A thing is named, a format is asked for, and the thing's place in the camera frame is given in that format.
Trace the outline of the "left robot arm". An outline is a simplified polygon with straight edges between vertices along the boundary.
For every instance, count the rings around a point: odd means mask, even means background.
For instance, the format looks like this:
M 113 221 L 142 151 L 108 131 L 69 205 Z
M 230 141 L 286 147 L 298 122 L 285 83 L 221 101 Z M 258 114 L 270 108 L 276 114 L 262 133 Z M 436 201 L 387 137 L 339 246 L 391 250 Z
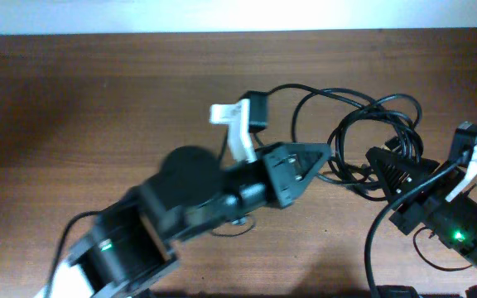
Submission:
M 179 147 L 160 170 L 115 204 L 56 257 L 40 297 L 137 297 L 174 270 L 174 242 L 241 221 L 255 209 L 285 209 L 330 159 L 326 144 L 278 142 L 226 169 L 203 147 Z

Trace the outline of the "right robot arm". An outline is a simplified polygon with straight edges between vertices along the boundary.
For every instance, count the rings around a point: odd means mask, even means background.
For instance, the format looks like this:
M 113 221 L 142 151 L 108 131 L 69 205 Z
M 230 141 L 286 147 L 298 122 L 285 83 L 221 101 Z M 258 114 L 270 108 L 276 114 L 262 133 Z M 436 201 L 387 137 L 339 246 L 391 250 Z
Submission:
M 382 293 L 373 275 L 371 250 L 378 226 L 388 212 L 389 220 L 403 234 L 423 224 L 447 248 L 458 252 L 477 268 L 477 203 L 465 188 L 470 173 L 477 169 L 477 147 L 465 147 L 439 165 L 436 161 L 401 156 L 374 147 L 366 157 L 376 171 L 388 204 L 372 223 L 364 246 L 364 267 L 371 296 Z

